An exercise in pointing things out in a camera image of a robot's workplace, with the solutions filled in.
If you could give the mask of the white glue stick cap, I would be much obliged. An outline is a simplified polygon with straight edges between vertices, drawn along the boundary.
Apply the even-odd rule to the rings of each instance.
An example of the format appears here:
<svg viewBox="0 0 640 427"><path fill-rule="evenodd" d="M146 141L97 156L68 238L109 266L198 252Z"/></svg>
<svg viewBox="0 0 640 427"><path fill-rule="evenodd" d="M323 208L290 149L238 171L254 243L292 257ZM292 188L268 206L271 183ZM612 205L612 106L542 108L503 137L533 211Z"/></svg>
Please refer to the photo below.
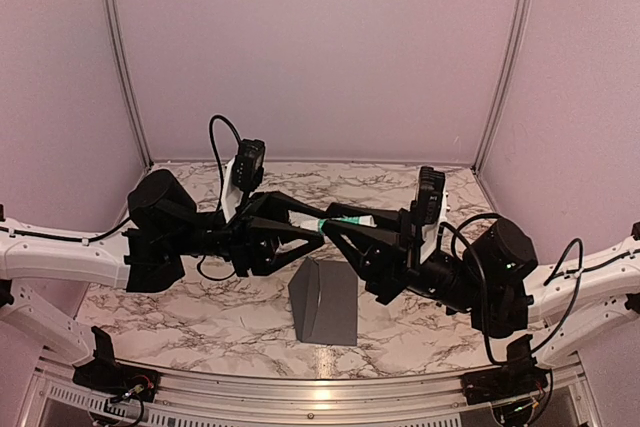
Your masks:
<svg viewBox="0 0 640 427"><path fill-rule="evenodd" d="M308 214L299 213L299 212L290 212L289 217L290 217L290 223L295 227L299 227L307 230L318 229L318 222L320 221L320 219L317 217L314 217Z"/></svg>

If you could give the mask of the dark grey envelope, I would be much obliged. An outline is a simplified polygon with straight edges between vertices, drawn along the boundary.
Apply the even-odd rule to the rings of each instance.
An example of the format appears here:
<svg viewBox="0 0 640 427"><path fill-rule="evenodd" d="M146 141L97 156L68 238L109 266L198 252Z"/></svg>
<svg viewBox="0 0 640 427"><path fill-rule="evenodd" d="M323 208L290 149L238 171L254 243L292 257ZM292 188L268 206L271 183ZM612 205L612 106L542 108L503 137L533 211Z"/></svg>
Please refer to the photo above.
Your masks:
<svg viewBox="0 0 640 427"><path fill-rule="evenodd" d="M296 339L308 344L356 346L358 281L347 262L307 257L288 284Z"/></svg>

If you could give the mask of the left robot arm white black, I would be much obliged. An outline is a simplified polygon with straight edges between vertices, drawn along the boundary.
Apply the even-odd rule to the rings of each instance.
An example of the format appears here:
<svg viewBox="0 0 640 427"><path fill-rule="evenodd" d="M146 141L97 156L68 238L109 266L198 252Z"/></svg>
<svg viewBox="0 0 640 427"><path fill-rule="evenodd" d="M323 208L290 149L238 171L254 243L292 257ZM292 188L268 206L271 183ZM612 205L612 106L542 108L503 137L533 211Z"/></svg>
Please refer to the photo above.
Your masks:
<svg viewBox="0 0 640 427"><path fill-rule="evenodd" d="M326 218L278 191L242 197L231 217L199 211L178 179L161 169L128 195L129 216L99 235L38 232L1 221L1 319L31 334L74 369L74 383L120 399L155 394L156 372L126 367L110 336L63 314L28 290L28 279L88 282L129 293L160 293L185 275L183 257L218 257L239 277L269 276L321 247L321 233L292 224L291 213Z"/></svg>

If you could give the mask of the green white glue stick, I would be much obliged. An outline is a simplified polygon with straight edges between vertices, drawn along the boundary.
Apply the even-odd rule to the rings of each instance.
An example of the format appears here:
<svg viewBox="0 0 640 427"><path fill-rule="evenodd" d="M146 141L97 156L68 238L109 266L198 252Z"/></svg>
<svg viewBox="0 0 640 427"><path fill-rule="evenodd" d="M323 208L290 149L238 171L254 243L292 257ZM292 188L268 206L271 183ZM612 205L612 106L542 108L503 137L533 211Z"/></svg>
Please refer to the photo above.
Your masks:
<svg viewBox="0 0 640 427"><path fill-rule="evenodd" d="M322 232L324 229L324 225L329 221L337 221L341 223L347 223L352 225L366 226L366 227L376 227L377 224L374 220L374 217L371 215L366 216L343 216L337 218L329 218L329 219L320 219L315 224L315 230L318 232Z"/></svg>

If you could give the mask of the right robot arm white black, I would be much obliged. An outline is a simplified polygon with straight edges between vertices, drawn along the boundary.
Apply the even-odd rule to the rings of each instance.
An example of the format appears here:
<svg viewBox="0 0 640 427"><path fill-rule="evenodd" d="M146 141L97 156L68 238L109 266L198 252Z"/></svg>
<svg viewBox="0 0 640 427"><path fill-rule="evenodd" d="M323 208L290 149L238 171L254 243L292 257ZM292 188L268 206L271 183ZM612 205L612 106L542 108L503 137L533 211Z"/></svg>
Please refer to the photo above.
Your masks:
<svg viewBox="0 0 640 427"><path fill-rule="evenodd" d="M550 388L553 368L591 337L639 317L639 228L596 254L570 241L552 265L512 221L489 213L469 241L461 227L414 211L383 211L374 226L329 219L321 231L377 302L404 291L467 314L489 367L461 378L470 405Z"/></svg>

